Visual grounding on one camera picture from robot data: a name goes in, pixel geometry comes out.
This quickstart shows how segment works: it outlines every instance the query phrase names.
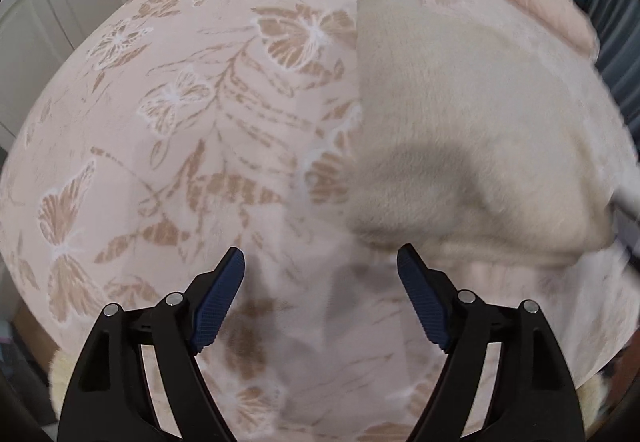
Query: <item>fuzzy fabric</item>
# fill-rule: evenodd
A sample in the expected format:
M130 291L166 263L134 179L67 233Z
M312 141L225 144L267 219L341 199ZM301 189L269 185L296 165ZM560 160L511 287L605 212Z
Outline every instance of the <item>fuzzy fabric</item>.
M607 386L601 374L595 374L577 390L584 430L588 431L598 420L598 413L607 398Z
M610 195L542 63L417 0L358 0L357 52L353 232L430 259L538 266L610 245Z
M60 418L60 413L62 413L66 389L69 386L76 361L77 358L66 354L62 350L57 350L49 366L49 396L57 418Z

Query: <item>beige towel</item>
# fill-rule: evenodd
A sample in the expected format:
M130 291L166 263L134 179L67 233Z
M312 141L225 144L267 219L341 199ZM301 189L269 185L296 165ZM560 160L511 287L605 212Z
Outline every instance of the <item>beige towel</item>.
M441 262L567 265L610 244L610 195L537 59L417 0L358 0L357 47L353 231Z

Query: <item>leaf pattern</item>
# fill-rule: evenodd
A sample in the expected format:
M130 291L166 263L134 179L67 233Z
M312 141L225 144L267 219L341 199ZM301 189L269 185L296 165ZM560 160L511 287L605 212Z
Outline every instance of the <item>leaf pattern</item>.
M175 9L180 0L146 0L138 8L138 13L132 19L149 19L151 17L169 17L179 14L180 11Z
M177 246L180 230L166 216L162 221L143 229L142 238L158 247Z
M205 190L210 195L222 196L227 202L244 205L282 203L282 197L269 187L261 186L241 175L214 173L209 177ZM195 193L190 198L190 205L196 205L193 201L194 196Z
M278 301L275 298L260 298L245 301L236 309L236 313L256 319L273 314L275 311L285 311L292 308L292 305Z
M316 205L346 202L349 188L344 157L330 151L322 152L305 172L305 184L311 201Z
M24 134L24 146L28 147L31 141L33 140L33 135L36 132L36 129L39 125L44 124L47 118L51 115L51 98L47 99L44 106L42 106L42 110L40 112L40 117L38 119L31 120L30 123L26 126L26 132Z
M105 75L104 70L98 73L98 76L95 78L94 89L92 89L91 92L94 92L98 88L98 86L100 86L100 83L104 79L104 75Z
M128 310L140 308L142 303L156 304L160 300L158 292L148 281L134 275L112 279L104 287L104 292L109 299Z
M270 427L274 417L274 404L258 386L241 390L236 395L234 426L247 434L260 433Z
M36 290L40 290L36 276L33 273L33 269L27 260L22 257L22 231L18 233L18 243L15 247L15 252L11 252L6 257L6 264L9 271L14 276L14 281L21 285L25 285L27 282L33 286Z
M49 274L49 311L56 321L65 323L69 312L96 317L100 312L100 291L76 259L59 256Z
M123 66L124 64L131 62L133 59L138 57L142 52L144 52L148 46L149 46L148 44L144 44L143 46L140 46L139 48L136 48L135 50L132 50L127 54L124 54L123 56L120 57L120 59L118 59L116 62L113 63L111 68L117 68L118 66Z
M107 248L98 253L94 259L94 263L109 263L110 261L120 257L124 252L126 252L127 248L129 248L137 237L137 234L123 234L121 236L116 236L109 242Z
M224 361L229 371L244 380L260 375L266 367L266 353L260 334L237 316L227 317L220 335L225 343Z
M152 169L156 169L162 162L164 162L166 154L169 152L170 144L171 142L168 139L160 139L156 141L149 153L149 165Z
M348 110L352 108L356 104L355 100L348 100L344 104L340 104L337 107L332 108L331 111L322 115L321 121L325 122L328 120L341 120L345 117Z
M414 391L409 398L407 404L407 411L410 415L419 418L424 411L427 402L431 397L434 386L438 382L440 373L442 371L442 365L435 364L422 378L421 382L415 385Z
M344 10L329 13L297 4L295 10L254 8L268 56L284 70L301 70L321 56L326 43L338 41L354 49L356 30Z
M405 442L414 427L410 424L383 422L367 428L356 437L358 442Z
M40 202L38 223L44 239L60 246L76 221L84 195L91 186L95 161L89 160L82 170L59 193L49 193Z

